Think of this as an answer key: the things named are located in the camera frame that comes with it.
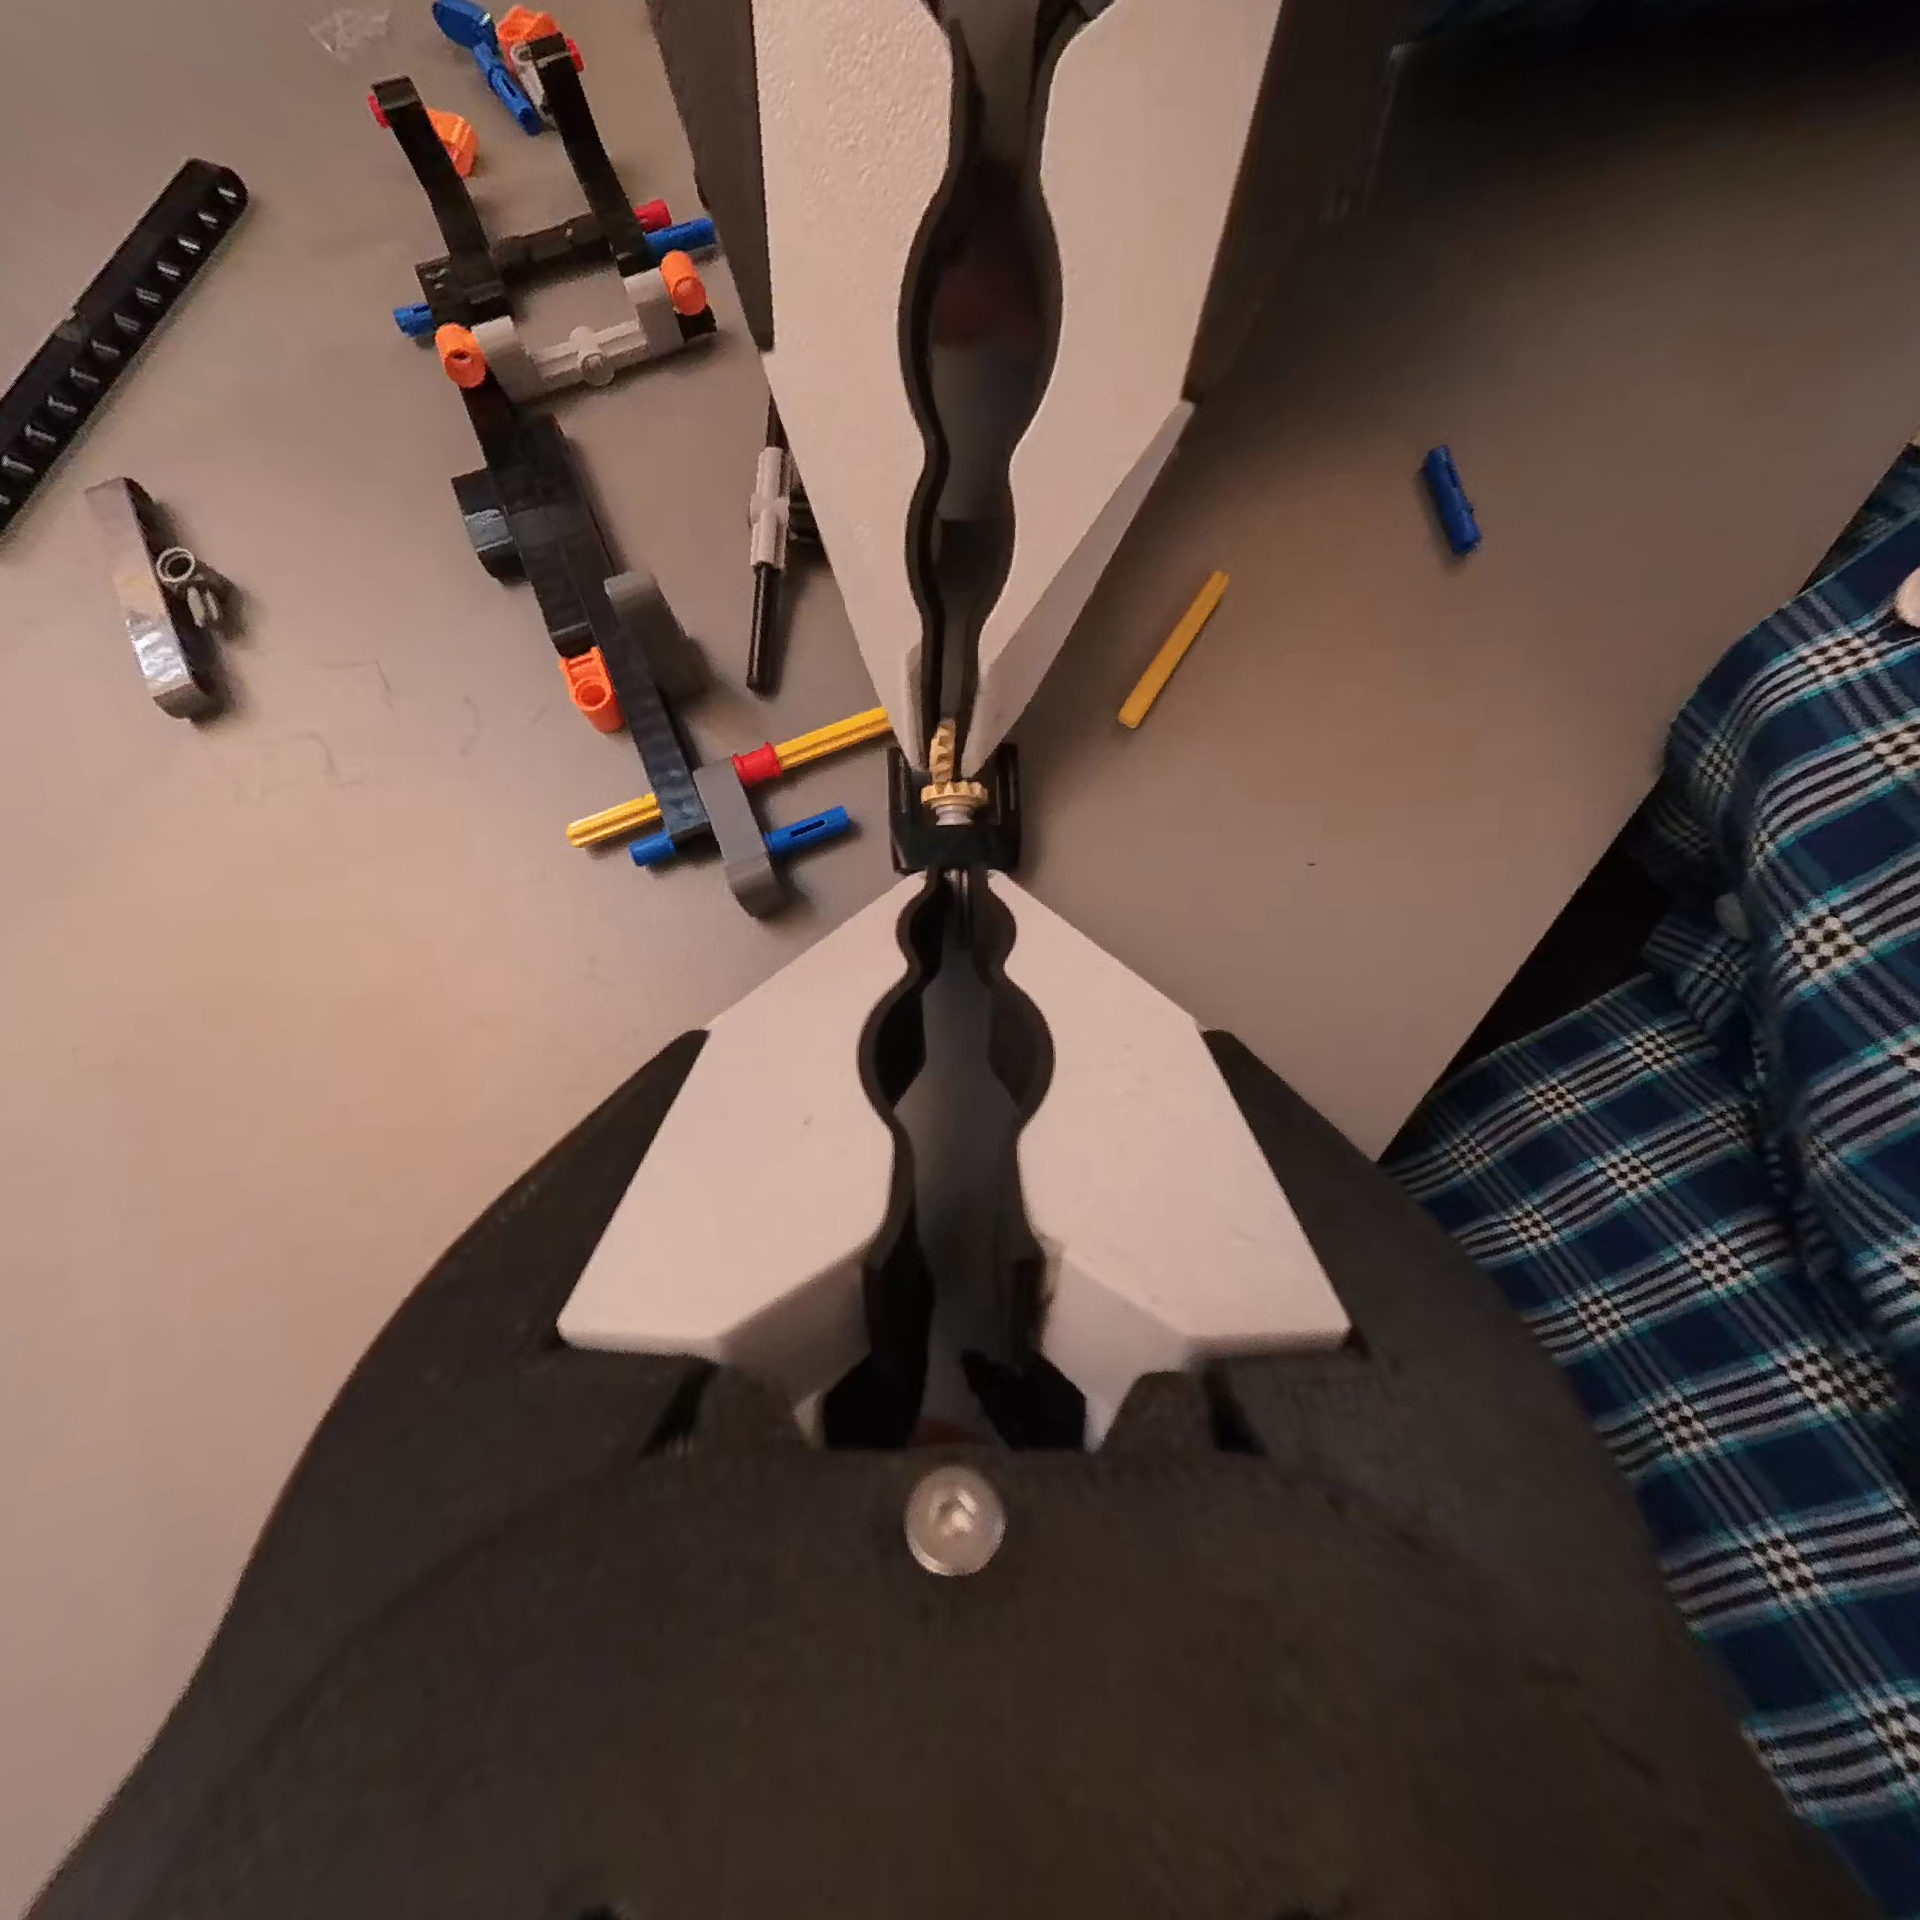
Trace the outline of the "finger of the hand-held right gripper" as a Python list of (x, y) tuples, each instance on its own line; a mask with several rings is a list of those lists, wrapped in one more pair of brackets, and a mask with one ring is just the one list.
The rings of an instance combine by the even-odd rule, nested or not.
[(1032, 701), (1193, 416), (1189, 363), (1281, 8), (1117, 1), (1051, 62), (1051, 355), (1007, 467), (1011, 558), (977, 631), (969, 747)]
[(953, 157), (953, 43), (920, 1), (753, 1), (773, 345), (763, 368), (880, 705), (928, 735), (909, 546), (928, 429), (903, 347), (917, 243)]

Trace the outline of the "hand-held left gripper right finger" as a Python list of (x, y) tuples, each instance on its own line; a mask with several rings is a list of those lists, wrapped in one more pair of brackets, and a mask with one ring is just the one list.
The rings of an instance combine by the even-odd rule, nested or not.
[(1101, 1443), (1142, 1376), (1330, 1353), (1353, 1320), (1200, 1021), (1015, 879), (1003, 974), (1042, 1021), (1017, 1133), (1042, 1255), (1039, 1354)]

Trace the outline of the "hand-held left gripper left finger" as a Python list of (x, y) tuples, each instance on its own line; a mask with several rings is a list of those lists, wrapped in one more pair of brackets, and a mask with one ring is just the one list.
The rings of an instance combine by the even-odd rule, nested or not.
[(920, 883), (897, 879), (699, 1035), (559, 1309), (575, 1351), (753, 1376), (826, 1432), (920, 1414)]

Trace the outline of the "black lego frame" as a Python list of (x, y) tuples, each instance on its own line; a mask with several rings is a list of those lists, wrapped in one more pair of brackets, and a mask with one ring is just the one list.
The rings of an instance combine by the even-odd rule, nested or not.
[(1017, 742), (1006, 739), (990, 757), (977, 802), (923, 799), (928, 771), (909, 766), (896, 742), (887, 747), (883, 763), (896, 873), (1018, 871), (1023, 806)]

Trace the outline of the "yellow lego axle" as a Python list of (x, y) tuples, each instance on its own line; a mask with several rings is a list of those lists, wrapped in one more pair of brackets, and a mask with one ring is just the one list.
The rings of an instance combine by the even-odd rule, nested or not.
[(1119, 729), (1139, 729), (1154, 703), (1166, 693), (1170, 679), (1177, 674), (1178, 664), (1189, 657), (1189, 651), (1210, 621), (1210, 614), (1218, 610), (1229, 584), (1231, 576), (1224, 569), (1213, 569), (1203, 577), (1191, 603), (1171, 621), (1167, 634), (1122, 697), (1115, 712)]

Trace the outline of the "blue lego pin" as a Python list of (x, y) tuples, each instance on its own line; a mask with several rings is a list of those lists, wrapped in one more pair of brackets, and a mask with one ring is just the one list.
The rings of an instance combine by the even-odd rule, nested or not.
[(1481, 521), (1449, 442), (1437, 442), (1426, 450), (1419, 477), (1449, 554), (1465, 559), (1479, 552), (1482, 542)]

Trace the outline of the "black lego technic assembly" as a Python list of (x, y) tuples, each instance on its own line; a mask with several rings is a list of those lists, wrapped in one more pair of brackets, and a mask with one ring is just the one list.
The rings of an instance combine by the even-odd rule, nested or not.
[(434, 345), (481, 457), (453, 479), (472, 554), (490, 577), (531, 587), (573, 709), (595, 731), (627, 735), (651, 784), (648, 798), (569, 826), (569, 843), (621, 843), (640, 867), (714, 851), (734, 899), (770, 919), (786, 899), (782, 864), (845, 831), (847, 816), (761, 826), (751, 791), (875, 737), (883, 712), (714, 759), (685, 742), (675, 709), (704, 693), (709, 662), (656, 576), (614, 569), (551, 405), (714, 335), (702, 271), (713, 223), (671, 223), (665, 203), (626, 191), (578, 46), (551, 14), (513, 5), (490, 18), (585, 206), (561, 223), (490, 237), (467, 189), (472, 128), (427, 106), (407, 78), (376, 82), (368, 106), (414, 166), (442, 243), (416, 265), (421, 301), (395, 319)]

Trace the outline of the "long black lego beam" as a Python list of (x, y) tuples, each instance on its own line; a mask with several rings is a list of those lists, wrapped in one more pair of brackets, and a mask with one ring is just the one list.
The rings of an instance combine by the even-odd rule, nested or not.
[(187, 160), (16, 371), (2, 399), (5, 535), (246, 209), (240, 174)]

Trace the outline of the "small grey lego connector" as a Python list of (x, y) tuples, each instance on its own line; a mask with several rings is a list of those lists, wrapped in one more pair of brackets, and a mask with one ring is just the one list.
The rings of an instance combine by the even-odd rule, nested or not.
[(233, 624), (237, 608), (233, 582), (199, 559), (185, 544), (166, 544), (152, 558), (152, 573), (169, 603), (199, 633), (222, 633)]

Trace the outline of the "silver lego beam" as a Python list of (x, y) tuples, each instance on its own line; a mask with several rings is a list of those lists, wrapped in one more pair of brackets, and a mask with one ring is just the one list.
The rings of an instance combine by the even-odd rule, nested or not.
[(159, 503), (127, 475), (95, 481), (83, 501), (101, 539), (113, 616), (147, 698), (190, 723), (216, 717), (227, 705), (222, 633), (195, 631), (152, 573), (152, 558), (166, 544), (185, 542)]

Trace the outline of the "black axle with grey connector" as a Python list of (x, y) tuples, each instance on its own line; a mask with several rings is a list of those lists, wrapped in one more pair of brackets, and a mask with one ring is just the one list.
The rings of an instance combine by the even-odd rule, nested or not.
[(776, 613), (795, 498), (795, 465), (776, 407), (768, 414), (750, 496), (751, 619), (745, 686), (768, 694), (776, 686)]

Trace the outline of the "blue plaid shirt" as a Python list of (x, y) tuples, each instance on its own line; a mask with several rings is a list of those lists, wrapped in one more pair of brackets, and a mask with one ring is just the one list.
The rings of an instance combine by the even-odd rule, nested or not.
[(1623, 982), (1385, 1166), (1527, 1320), (1789, 1807), (1917, 1912), (1917, 475), (1672, 717)]

